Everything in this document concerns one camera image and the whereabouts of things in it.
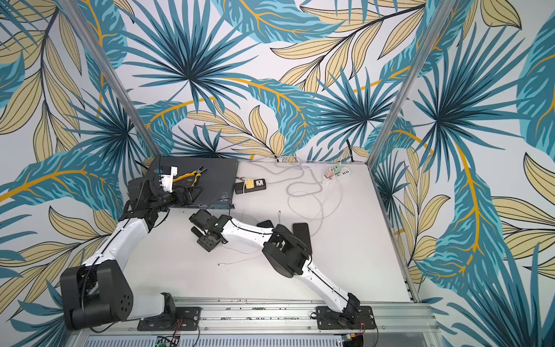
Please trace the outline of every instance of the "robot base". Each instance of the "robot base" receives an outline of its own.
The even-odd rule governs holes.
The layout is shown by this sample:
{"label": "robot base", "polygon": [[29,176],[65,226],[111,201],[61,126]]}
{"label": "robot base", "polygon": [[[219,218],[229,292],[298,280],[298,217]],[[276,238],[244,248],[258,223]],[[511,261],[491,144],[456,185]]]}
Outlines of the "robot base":
{"label": "robot base", "polygon": [[[340,320],[341,313],[334,312],[330,310],[327,306],[316,307],[316,317],[314,317],[318,323],[318,329],[320,330],[339,330],[345,329],[337,323]],[[376,328],[376,321],[374,320],[374,313],[372,312],[372,307],[370,306],[360,306],[359,307],[359,319],[361,319],[366,330],[372,330]],[[358,329],[360,325],[355,323],[351,324],[351,329]]]}
{"label": "robot base", "polygon": [[[183,324],[179,331],[195,331],[200,319],[200,307],[176,307],[178,317],[183,317]],[[137,325],[138,331],[173,331],[177,328],[177,322],[173,320],[143,318]]]}

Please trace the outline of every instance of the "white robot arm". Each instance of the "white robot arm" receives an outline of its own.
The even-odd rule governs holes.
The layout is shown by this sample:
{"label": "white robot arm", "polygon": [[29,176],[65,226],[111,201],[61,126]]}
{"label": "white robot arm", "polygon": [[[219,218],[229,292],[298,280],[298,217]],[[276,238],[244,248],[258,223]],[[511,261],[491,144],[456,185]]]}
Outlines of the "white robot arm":
{"label": "white robot arm", "polygon": [[[243,243],[261,250],[283,276],[296,277],[316,292],[337,313],[346,328],[358,318],[358,299],[339,288],[314,262],[309,247],[283,225],[261,228],[199,210],[190,218],[198,243],[207,251],[221,243]],[[133,250],[152,228],[152,219],[121,220],[114,233],[81,266],[69,268],[60,278],[65,324],[70,330],[91,328],[116,321],[149,318],[175,320],[175,305],[168,293],[136,295],[123,269]]]}

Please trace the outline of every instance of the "cable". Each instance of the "cable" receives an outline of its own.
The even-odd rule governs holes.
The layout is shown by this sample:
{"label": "cable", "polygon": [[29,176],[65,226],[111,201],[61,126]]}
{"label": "cable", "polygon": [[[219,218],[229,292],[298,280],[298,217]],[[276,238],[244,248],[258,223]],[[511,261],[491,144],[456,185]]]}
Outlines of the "cable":
{"label": "cable", "polygon": [[162,224],[162,223],[166,220],[166,218],[168,217],[169,214],[170,214],[170,210],[168,209],[168,212],[166,212],[166,216],[164,217],[164,219],[162,219],[162,221],[161,221],[160,223],[158,223],[157,225],[153,226],[152,228],[154,229],[154,228],[160,226],[160,224]]}
{"label": "cable", "polygon": [[100,252],[100,254],[98,255],[98,257],[93,261],[93,264],[90,266],[90,268],[87,270],[87,274],[85,275],[85,278],[83,280],[83,288],[81,290],[81,309],[83,311],[83,319],[85,321],[85,323],[87,323],[87,326],[89,327],[89,329],[97,334],[103,333],[106,330],[108,330],[112,325],[114,325],[117,322],[113,322],[110,325],[108,325],[106,328],[104,328],[104,330],[101,331],[97,331],[94,330],[94,328],[90,325],[89,321],[87,320],[87,315],[85,314],[85,290],[87,288],[87,279],[89,278],[89,275],[91,273],[91,271],[93,270],[94,265],[96,264],[97,260],[100,259],[100,257],[102,256],[102,253],[104,253],[104,251],[106,250],[106,248],[108,248],[108,246],[110,245],[110,242],[112,242],[113,239],[115,239],[115,237],[118,235],[118,233],[125,229],[125,227],[127,226],[127,223],[129,223],[129,219],[127,220],[127,222],[125,222],[125,224],[123,225],[123,227],[121,229],[118,229],[115,232],[114,237],[110,238],[110,240],[106,243],[106,246],[104,246],[104,249],[102,249],[102,252]]}
{"label": "cable", "polygon": [[[360,313],[360,314],[367,316],[369,319],[372,319],[366,313]],[[376,324],[376,340],[374,341],[374,344],[372,345],[372,347],[376,347],[376,345],[378,344],[379,339],[380,339],[380,330],[378,329],[378,325]]]}
{"label": "cable", "polygon": [[[188,317],[184,317],[184,319],[188,319],[188,320],[192,321],[193,323],[196,323],[194,320],[192,320],[192,319],[190,319],[190,318],[188,318]],[[199,324],[198,324],[198,323],[196,323],[196,328],[197,328],[197,330],[199,331],[199,334],[196,336],[196,341],[195,341],[195,343],[194,343],[191,347],[195,347],[196,344],[199,342],[199,339],[200,339],[200,327],[199,327]]]}

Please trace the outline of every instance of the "wall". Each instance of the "wall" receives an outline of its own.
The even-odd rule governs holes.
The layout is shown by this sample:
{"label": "wall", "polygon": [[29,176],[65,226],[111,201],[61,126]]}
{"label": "wall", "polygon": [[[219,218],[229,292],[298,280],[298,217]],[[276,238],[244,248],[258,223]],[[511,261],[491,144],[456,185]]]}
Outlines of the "wall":
{"label": "wall", "polygon": [[374,175],[447,346],[553,346],[555,8],[493,3],[421,72]]}
{"label": "wall", "polygon": [[[90,6],[108,28],[120,19]],[[0,345],[57,346],[59,274],[114,230],[145,151],[53,0],[0,2],[0,41]]]}

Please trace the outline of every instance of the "yellow leaf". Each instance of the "yellow leaf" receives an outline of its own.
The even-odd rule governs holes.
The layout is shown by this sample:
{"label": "yellow leaf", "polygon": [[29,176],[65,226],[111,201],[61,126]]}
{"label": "yellow leaf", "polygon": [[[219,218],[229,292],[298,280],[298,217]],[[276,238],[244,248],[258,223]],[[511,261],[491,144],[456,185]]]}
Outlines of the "yellow leaf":
{"label": "yellow leaf", "polygon": [[17,41],[11,38],[0,45],[0,64],[11,64],[15,62],[23,51],[25,69],[33,66],[41,53],[41,43],[44,38],[44,33],[42,31],[31,30],[29,34],[31,34],[37,44],[27,37],[27,34],[20,31],[14,35]]}
{"label": "yellow leaf", "polygon": [[407,219],[405,218],[403,212],[399,212],[399,215],[401,216],[401,224],[403,225],[403,231],[407,240],[407,249],[408,252],[411,253],[415,246],[414,233],[412,232],[411,226],[407,222]]}
{"label": "yellow leaf", "polygon": [[206,111],[187,112],[187,118],[195,119],[195,120],[202,120],[203,122],[213,122],[213,123],[216,123],[216,124],[227,125],[227,123],[225,122],[225,120],[223,118],[218,117],[218,116],[214,116],[212,113],[206,112]]}
{"label": "yellow leaf", "polygon": [[528,153],[524,155],[524,172],[534,189],[555,204],[555,173],[536,163]]}
{"label": "yellow leaf", "polygon": [[76,240],[89,240],[100,236],[90,224],[79,218],[70,218],[56,212],[52,207],[48,209],[48,218],[52,227],[60,234]]}
{"label": "yellow leaf", "polygon": [[422,173],[420,175],[420,193],[418,195],[418,206],[422,206],[422,204],[424,203],[424,199],[426,199],[426,196],[428,195],[428,190],[430,188],[430,170],[427,170],[427,171],[424,171],[424,170],[430,163],[431,159],[432,159],[432,156],[429,155],[426,161],[424,162],[424,165],[422,166]]}
{"label": "yellow leaf", "polygon": [[50,99],[54,104],[54,107],[56,107],[56,110],[58,110],[62,117],[64,117],[74,129],[79,130],[79,120],[77,118],[70,117],[77,117],[77,113],[75,112],[73,107],[69,105],[69,103],[71,102],[69,96],[64,92],[62,87],[60,87],[58,82],[56,82],[56,80],[46,67],[44,68],[44,76],[46,80],[46,87],[50,94]]}
{"label": "yellow leaf", "polygon": [[60,17],[60,35],[62,36],[62,42],[65,49],[68,51],[71,60],[79,70],[79,74],[82,73],[81,70],[81,56],[79,55],[79,48],[77,47],[77,41],[75,40],[75,34],[69,24],[68,19],[65,17],[64,13],[59,14]]}
{"label": "yellow leaf", "polygon": [[412,33],[412,31],[416,29],[423,15],[424,9],[421,8],[418,11],[411,13],[411,15],[407,18],[403,19],[403,21],[399,23],[395,29],[393,29],[387,38],[379,58],[397,48],[397,46],[399,46]]}
{"label": "yellow leaf", "polygon": [[505,238],[505,243],[515,259],[530,257],[538,243],[539,252],[555,243],[555,233],[545,230],[523,230]]}
{"label": "yellow leaf", "polygon": [[94,224],[97,225],[97,228],[102,230],[107,234],[111,234],[115,230],[115,226],[118,224],[111,215],[108,214],[105,210],[94,211]]}
{"label": "yellow leaf", "polygon": [[243,134],[243,131],[230,125],[207,125],[206,128],[211,132],[221,132],[222,134]]}
{"label": "yellow leaf", "polygon": [[555,257],[551,258],[543,264],[538,265],[538,273],[555,279]]}
{"label": "yellow leaf", "polygon": [[243,123],[243,120],[241,119],[241,117],[239,117],[235,112],[230,111],[228,109],[222,110],[220,105],[218,105],[216,101],[214,101],[214,106],[216,107],[216,110],[222,116],[224,116],[225,119],[228,120],[228,122],[231,122],[232,124],[237,125],[239,128],[243,129],[245,133],[250,134],[247,128],[245,127],[245,123]]}
{"label": "yellow leaf", "polygon": [[405,194],[405,211],[407,212],[407,220],[410,223],[411,231],[416,231],[416,210],[414,205],[412,204],[411,198],[407,194],[407,190],[403,190]]}
{"label": "yellow leaf", "polygon": [[62,144],[62,142],[60,140],[58,140],[58,138],[56,138],[56,153],[60,153],[60,152],[66,152],[69,149],[67,149],[66,147],[64,147],[64,145]]}
{"label": "yellow leaf", "polygon": [[[144,160],[143,160],[143,165],[146,166],[147,168],[150,168],[150,166],[152,165],[152,161],[153,161],[153,160],[154,160],[153,157],[146,157],[146,158],[144,158]],[[148,171],[147,171],[145,168],[143,168],[143,167],[141,167],[140,171],[141,171],[141,173],[142,173],[143,176],[146,176],[147,173],[148,173]]]}
{"label": "yellow leaf", "polygon": [[233,149],[238,153],[261,155],[263,157],[271,157],[273,154],[264,148],[247,148],[247,149]]}
{"label": "yellow leaf", "polygon": [[346,148],[343,149],[343,152],[341,153],[341,155],[339,156],[339,158],[337,158],[335,161],[336,161],[336,162],[340,162],[340,161],[342,161],[342,160],[347,159],[347,158],[350,157],[350,156],[351,156],[351,152],[349,151],[349,148],[346,147]]}
{"label": "yellow leaf", "polygon": [[260,116],[260,106],[256,106],[250,111],[249,123],[250,128],[253,130],[254,136],[263,143],[266,143],[268,127]]}
{"label": "yellow leaf", "polygon": [[72,149],[77,144],[75,135],[67,131],[67,127],[53,115],[50,115],[50,122],[52,123],[52,128],[54,129],[56,138],[61,142],[64,148],[67,148],[67,150]]}
{"label": "yellow leaf", "polygon": [[324,37],[301,43],[295,43],[285,48],[271,48],[272,52],[285,59],[303,59],[317,56],[332,50],[343,40],[342,37]]}
{"label": "yellow leaf", "polygon": [[412,198],[414,199],[414,201],[418,201],[418,191],[416,189],[416,181],[409,170],[405,171],[405,179],[408,183],[408,191],[411,193]]}
{"label": "yellow leaf", "polygon": [[116,5],[117,7],[131,13],[132,15],[135,15],[135,12],[133,12],[133,8],[127,2],[127,0],[114,0],[114,5]]}
{"label": "yellow leaf", "polygon": [[[369,3],[372,5],[376,4],[375,0],[368,0]],[[382,7],[395,7],[395,3],[393,0],[377,0],[378,6]],[[397,0],[397,7],[398,8],[412,8],[418,5],[423,5],[426,3],[427,0]]]}
{"label": "yellow leaf", "polygon": [[64,87],[72,92],[73,95],[79,98],[79,100],[83,99],[79,88],[77,88],[77,85],[71,79],[68,72],[65,70],[62,60],[58,55],[58,51],[56,50],[56,47],[54,47],[54,44],[52,43],[52,40],[50,38],[47,38],[46,40],[46,57],[48,59],[48,63],[50,64],[50,68],[52,69],[54,76],[58,78],[58,81],[60,81],[60,83]]}
{"label": "yellow leaf", "polygon": [[368,158],[370,156],[368,151],[362,147],[352,147],[352,150],[361,157]]}
{"label": "yellow leaf", "polygon": [[430,200],[430,202],[428,202],[426,207],[424,207],[424,211],[422,212],[422,217],[418,221],[417,235],[425,232],[426,230],[432,227],[432,225],[436,221],[437,213],[440,211],[440,208],[449,199],[451,198],[446,195],[436,195]]}
{"label": "yellow leaf", "polygon": [[482,18],[490,27],[510,25],[522,28],[517,11],[507,0],[482,0]]}
{"label": "yellow leaf", "polygon": [[0,286],[0,313],[42,272],[46,265],[35,266],[20,273]]}
{"label": "yellow leaf", "polygon": [[500,217],[555,226],[555,218],[524,200],[493,198],[493,205]]}
{"label": "yellow leaf", "polygon": [[512,234],[522,230],[521,228],[517,228],[514,225],[510,225],[509,223],[503,221],[501,221],[501,225],[503,226],[503,234]]}
{"label": "yellow leaf", "polygon": [[109,235],[101,236],[98,239],[86,245],[83,249],[81,249],[73,256],[72,260],[69,262],[68,267],[73,268],[75,266],[79,266],[83,261],[89,259],[94,254],[94,252],[96,252],[97,249],[100,248],[100,246],[106,240],[107,237],[109,237]]}
{"label": "yellow leaf", "polygon": [[[27,5],[24,4],[23,2],[18,0],[11,3],[12,3],[12,6],[24,17],[24,18],[21,18],[19,15],[12,13],[13,16],[17,19],[17,21],[34,22],[42,19],[41,16],[39,16],[33,9],[27,7]],[[48,18],[56,10],[56,3],[54,3],[54,0],[27,0],[27,3],[31,5],[40,14],[42,14],[44,18]],[[5,16],[0,14],[0,18],[4,19]]]}
{"label": "yellow leaf", "polygon": [[318,80],[320,79],[320,65],[314,66],[314,68],[310,71],[309,75],[306,77],[306,82],[303,87],[305,92],[309,93],[316,93],[320,84]]}
{"label": "yellow leaf", "polygon": [[65,244],[60,242],[39,243],[29,248],[25,248],[24,250],[19,252],[21,256],[25,258],[25,261],[0,260],[0,266],[6,266],[11,268],[15,266],[31,265],[38,261],[45,260],[46,258],[50,258],[51,256],[56,255],[65,250],[73,249],[78,245],[79,245],[78,243]]}
{"label": "yellow leaf", "polygon": [[366,59],[366,53],[368,52],[368,47],[370,47],[370,43],[378,34],[378,30],[381,28],[382,22],[377,22],[372,24],[368,28],[364,29],[360,36],[356,39],[355,44],[352,46],[352,72],[351,77],[358,72]]}
{"label": "yellow leaf", "polygon": [[416,244],[414,260],[424,260],[436,251],[437,239],[431,236],[424,236]]}
{"label": "yellow leaf", "polygon": [[285,136],[283,136],[279,130],[270,136],[270,148],[277,155],[283,153],[283,149],[285,148]]}
{"label": "yellow leaf", "polygon": [[222,136],[221,138],[243,147],[260,147],[260,142],[254,141],[253,139],[249,139],[245,136]]}
{"label": "yellow leaf", "polygon": [[27,296],[24,299],[26,303],[32,303],[46,290],[46,281],[49,281],[50,283],[54,282],[56,277],[64,269],[64,265],[67,262],[70,253],[71,251],[67,251],[60,255],[48,264],[44,270],[42,270],[41,274],[37,277],[31,286],[29,293],[27,293]]}
{"label": "yellow leaf", "polygon": [[420,160],[418,159],[418,154],[416,154],[415,150],[412,147],[407,148],[407,155],[408,161],[411,164],[412,176],[415,179],[415,183],[418,183],[419,175],[420,175],[420,168],[418,164]]}
{"label": "yellow leaf", "polygon": [[320,20],[324,23],[328,24],[339,24],[343,23],[339,28],[335,31],[337,33],[355,30],[363,25],[368,24],[368,22],[375,21],[379,19],[380,16],[376,12],[372,12],[370,10],[366,11],[366,20],[362,21],[362,9],[361,8],[353,8],[351,10],[351,18],[349,20],[349,10],[348,9],[340,9],[335,11],[334,9],[316,9],[316,8],[309,8],[309,7],[300,7],[302,11],[306,13],[313,14],[318,16]]}
{"label": "yellow leaf", "polygon": [[479,0],[474,0],[474,2],[472,3],[472,6],[470,7],[470,11],[468,11],[468,14],[466,15],[465,25],[462,27],[463,38],[466,37],[466,35],[470,31],[470,28],[472,28],[472,24],[474,23],[474,17],[476,16],[476,10],[478,9],[478,1]]}
{"label": "yellow leaf", "polygon": [[397,234],[397,245],[398,245],[399,251],[401,251],[403,260],[406,260],[405,245],[403,243],[403,240],[401,239],[401,231],[400,230],[399,230],[399,233]]}
{"label": "yellow leaf", "polygon": [[33,134],[33,148],[35,159],[41,162],[52,155],[52,142],[50,128],[48,127],[48,108],[46,101],[42,102],[42,115],[38,121],[37,129]]}
{"label": "yellow leaf", "polygon": [[341,46],[331,55],[330,60],[326,65],[326,87],[333,84],[334,78],[338,79],[341,74],[341,68],[347,64],[347,56],[349,55],[349,45],[351,44],[352,36],[345,40]]}
{"label": "yellow leaf", "polygon": [[295,84],[314,64],[320,64],[324,57],[316,58],[310,63],[302,64],[287,71],[279,80],[285,84]]}
{"label": "yellow leaf", "polygon": [[39,71],[27,77],[12,95],[0,118],[0,135],[9,134],[25,125],[41,101],[42,86]]}
{"label": "yellow leaf", "polygon": [[418,267],[415,266],[411,266],[408,269],[408,274],[410,274],[412,282],[414,284],[420,284],[422,283],[422,281],[424,280],[424,276],[422,276],[422,273],[420,272],[420,270],[418,269]]}

